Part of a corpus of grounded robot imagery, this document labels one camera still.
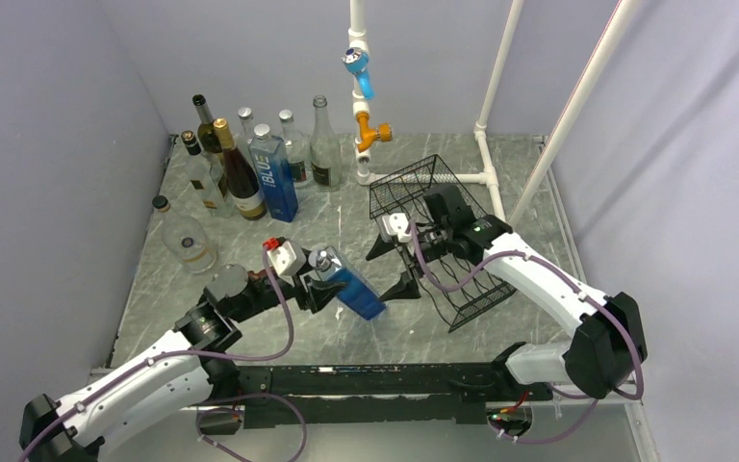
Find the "clear blue bottle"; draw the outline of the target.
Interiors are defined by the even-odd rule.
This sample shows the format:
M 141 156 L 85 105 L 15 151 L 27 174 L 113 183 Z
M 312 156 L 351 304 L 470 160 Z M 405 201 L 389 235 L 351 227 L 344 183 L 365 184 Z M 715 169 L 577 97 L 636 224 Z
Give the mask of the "clear blue bottle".
M 249 151 L 271 217 L 293 222 L 298 200 L 284 141 L 267 124 L 257 124 Z
M 354 265 L 333 245 L 317 244 L 308 257 L 318 280 L 343 282 L 336 298 L 366 321 L 372 321 L 387 306 Z

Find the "brown gold-capped wine bottle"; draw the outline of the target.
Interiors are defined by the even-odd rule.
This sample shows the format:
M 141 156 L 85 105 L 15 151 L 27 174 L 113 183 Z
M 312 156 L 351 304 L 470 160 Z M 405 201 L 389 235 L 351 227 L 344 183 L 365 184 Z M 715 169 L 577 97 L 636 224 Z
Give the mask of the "brown gold-capped wine bottle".
M 260 183 L 254 169 L 238 148 L 228 121 L 223 117 L 216 118 L 213 128 L 222 149 L 228 189 L 238 212 L 247 220 L 263 217 L 267 207 Z

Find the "tall clear open-neck bottle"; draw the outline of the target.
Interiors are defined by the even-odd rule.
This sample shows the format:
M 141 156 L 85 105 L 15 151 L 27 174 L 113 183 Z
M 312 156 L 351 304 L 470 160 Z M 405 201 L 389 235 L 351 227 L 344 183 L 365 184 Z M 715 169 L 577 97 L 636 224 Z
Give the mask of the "tall clear open-neck bottle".
M 313 98 L 315 126 L 311 145 L 311 167 L 316 184 L 328 191 L 338 189 L 343 182 L 342 151 L 334 132 L 324 95 Z

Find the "clear black-capped bottle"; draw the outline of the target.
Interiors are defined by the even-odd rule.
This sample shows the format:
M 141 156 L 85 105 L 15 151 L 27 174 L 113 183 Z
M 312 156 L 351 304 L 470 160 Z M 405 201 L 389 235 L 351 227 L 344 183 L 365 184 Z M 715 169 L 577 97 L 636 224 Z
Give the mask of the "clear black-capped bottle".
M 205 151 L 191 130 L 182 132 L 181 140 L 189 154 L 185 163 L 186 175 L 206 210 L 212 217 L 232 217 L 234 205 L 217 154 Z

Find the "dark green wine bottle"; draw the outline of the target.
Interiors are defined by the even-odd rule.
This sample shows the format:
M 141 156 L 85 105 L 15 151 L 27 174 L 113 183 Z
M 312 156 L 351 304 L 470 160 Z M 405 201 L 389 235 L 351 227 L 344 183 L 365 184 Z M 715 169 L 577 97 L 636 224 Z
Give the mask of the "dark green wine bottle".
M 196 132 L 199 141 L 206 151 L 220 156 L 222 149 L 214 128 L 215 118 L 211 113 L 205 96 L 203 94 L 195 94 L 191 100 L 200 120 Z

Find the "clear bottle dark label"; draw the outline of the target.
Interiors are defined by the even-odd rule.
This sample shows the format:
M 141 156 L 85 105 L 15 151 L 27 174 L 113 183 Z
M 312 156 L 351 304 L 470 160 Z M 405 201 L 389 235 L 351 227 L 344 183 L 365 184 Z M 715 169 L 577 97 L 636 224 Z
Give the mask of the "clear bottle dark label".
M 242 126 L 243 141 L 247 148 L 254 139 L 255 121 L 252 109 L 250 107 L 240 107 L 238 109 L 238 117 Z

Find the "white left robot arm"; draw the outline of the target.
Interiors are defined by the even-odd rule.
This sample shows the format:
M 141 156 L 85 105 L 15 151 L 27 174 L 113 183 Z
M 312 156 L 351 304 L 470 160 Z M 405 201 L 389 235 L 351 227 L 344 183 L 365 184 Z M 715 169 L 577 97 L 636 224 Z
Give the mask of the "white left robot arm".
M 22 461 L 94 461 L 177 410 L 207 400 L 230 401 L 242 391 L 242 357 L 227 349 L 242 337 L 237 325 L 296 299 L 317 312 L 345 288 L 319 281 L 303 265 L 293 282 L 272 266 L 220 269 L 197 303 L 153 345 L 123 366 L 61 398 L 41 394 L 25 405 L 19 433 Z

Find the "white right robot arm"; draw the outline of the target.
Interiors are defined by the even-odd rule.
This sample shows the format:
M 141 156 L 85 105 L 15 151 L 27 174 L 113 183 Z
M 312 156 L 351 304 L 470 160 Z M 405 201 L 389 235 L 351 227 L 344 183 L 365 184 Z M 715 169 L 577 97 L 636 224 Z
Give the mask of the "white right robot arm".
M 504 399 L 534 384 L 573 385 L 587 398 L 616 394 L 637 400 L 645 391 L 642 364 L 647 343 L 636 300 L 608 295 L 553 264 L 503 219 L 485 214 L 461 186 L 437 184 L 419 194 L 424 218 L 397 201 L 372 213 L 379 234 L 366 258 L 393 250 L 408 269 L 390 299 L 419 295 L 425 278 L 440 292 L 462 292 L 484 272 L 526 295 L 563 328 L 556 344 L 514 343 L 492 363 L 492 386 Z

